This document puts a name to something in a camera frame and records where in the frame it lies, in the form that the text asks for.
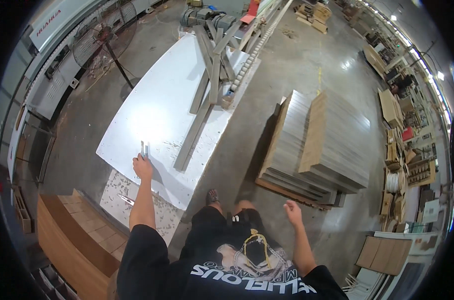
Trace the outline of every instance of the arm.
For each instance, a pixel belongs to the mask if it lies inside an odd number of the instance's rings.
[[[133,165],[135,174],[140,177],[140,187],[130,211],[128,227],[132,231],[135,225],[144,224],[155,230],[155,211],[151,189],[152,165],[147,158],[142,158],[140,153],[133,159]]]
[[[292,200],[287,200],[284,204],[285,212],[290,223],[295,230],[295,246],[294,246],[294,263],[301,277],[304,277],[312,271],[317,264],[315,263],[312,249],[308,243],[307,233],[302,222],[302,211],[297,203]]]
[[[140,188],[130,211],[130,236],[117,275],[120,299],[156,299],[169,266],[167,245],[155,230],[151,181],[152,166],[140,154],[133,159]]]

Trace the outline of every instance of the stack of panels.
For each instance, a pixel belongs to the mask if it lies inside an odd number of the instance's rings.
[[[259,177],[320,204],[333,205],[359,188],[322,167],[299,172],[310,130],[311,105],[311,99],[295,90],[285,99]]]
[[[339,189],[368,186],[370,122],[341,96],[324,91],[310,107],[299,172],[335,179]]]

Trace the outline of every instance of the white coil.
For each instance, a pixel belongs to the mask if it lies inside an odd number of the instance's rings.
[[[399,190],[399,174],[398,173],[387,174],[386,188],[389,193],[396,193]]]

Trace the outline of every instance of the hand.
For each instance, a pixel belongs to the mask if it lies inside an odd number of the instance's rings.
[[[285,212],[287,213],[288,220],[294,226],[295,229],[303,228],[302,222],[302,211],[298,207],[297,203],[292,200],[287,200],[284,204]]]
[[[139,176],[140,180],[151,181],[152,180],[152,165],[148,158],[142,158],[142,156],[137,155],[132,159],[134,165],[134,171],[137,176]]]

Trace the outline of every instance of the concrete floor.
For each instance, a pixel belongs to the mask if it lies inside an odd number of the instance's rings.
[[[159,12],[140,19],[131,45],[120,58],[137,77],[176,42],[184,1],[165,4],[167,9],[161,6]],[[285,198],[256,186],[253,180],[269,143],[270,117],[282,96],[296,89],[315,97],[318,90],[328,87],[344,95],[371,122],[372,159],[366,162],[370,183],[359,194],[347,196],[343,208],[321,212],[302,206],[302,214],[317,263],[326,265],[341,285],[346,274],[353,272],[365,235],[380,229],[385,129],[377,96],[380,79],[359,55],[365,41],[348,26],[335,3],[330,8],[333,15],[327,34],[297,21],[292,9],[280,21],[172,239],[172,257],[178,255],[188,222],[211,188],[218,189],[224,211],[232,210],[237,199],[251,200],[272,236],[288,254],[293,252],[293,230],[282,208]],[[292,31],[291,37],[283,33],[286,29]],[[112,67],[86,92],[94,81],[84,75],[62,109],[41,193],[69,195],[76,188],[100,201],[111,167],[95,150],[122,105],[119,93],[124,80]]]

